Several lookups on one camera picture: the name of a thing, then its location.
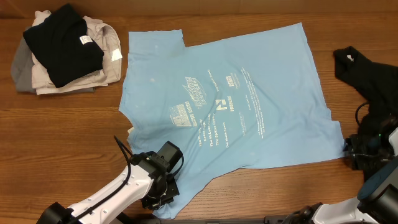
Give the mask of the light blue t-shirt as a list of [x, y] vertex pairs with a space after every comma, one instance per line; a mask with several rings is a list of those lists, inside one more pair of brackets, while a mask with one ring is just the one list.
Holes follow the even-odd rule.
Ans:
[[186, 47], [180, 30], [129, 33], [120, 111], [135, 152], [166, 142], [183, 153], [179, 195], [154, 213], [177, 214], [212, 179], [340, 158], [301, 24]]

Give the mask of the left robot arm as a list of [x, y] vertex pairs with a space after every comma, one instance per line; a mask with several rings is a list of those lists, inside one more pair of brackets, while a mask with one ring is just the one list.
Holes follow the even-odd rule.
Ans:
[[109, 184], [92, 196], [65, 208], [55, 202], [47, 207], [37, 220], [39, 224], [112, 223], [118, 215], [140, 200], [142, 206], [157, 210], [173, 202], [179, 195], [172, 169], [183, 163], [182, 151], [167, 141], [158, 152], [133, 154], [120, 140], [116, 141], [127, 166]]

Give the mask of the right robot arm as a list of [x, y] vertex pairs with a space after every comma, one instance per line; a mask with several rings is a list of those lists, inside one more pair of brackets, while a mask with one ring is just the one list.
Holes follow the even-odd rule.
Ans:
[[288, 215], [284, 223], [397, 223], [397, 158], [378, 170], [354, 198], [316, 204]]

